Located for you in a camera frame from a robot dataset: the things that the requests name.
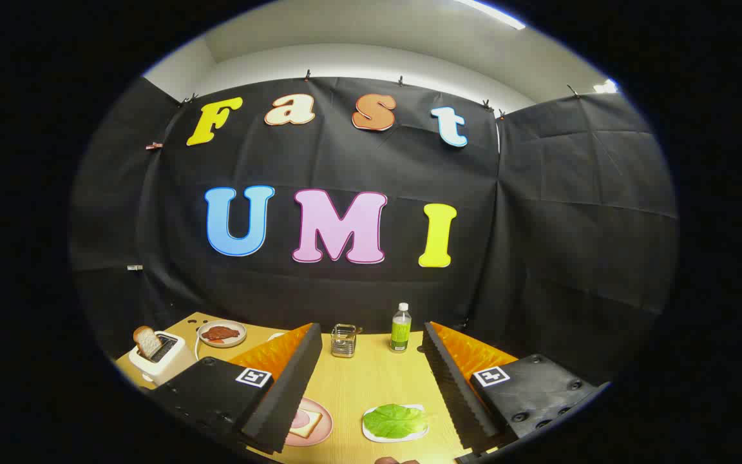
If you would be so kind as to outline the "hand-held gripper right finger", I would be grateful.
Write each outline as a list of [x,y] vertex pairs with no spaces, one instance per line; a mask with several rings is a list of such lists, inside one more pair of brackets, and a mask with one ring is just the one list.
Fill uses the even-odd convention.
[[589,405],[603,387],[548,356],[516,358],[433,321],[422,349],[462,447],[510,451]]

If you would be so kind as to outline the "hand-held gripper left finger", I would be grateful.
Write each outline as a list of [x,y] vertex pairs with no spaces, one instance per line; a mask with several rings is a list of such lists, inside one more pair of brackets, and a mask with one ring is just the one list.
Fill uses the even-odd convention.
[[151,399],[225,447],[281,452],[321,350],[320,325],[305,324],[229,360],[204,356]]

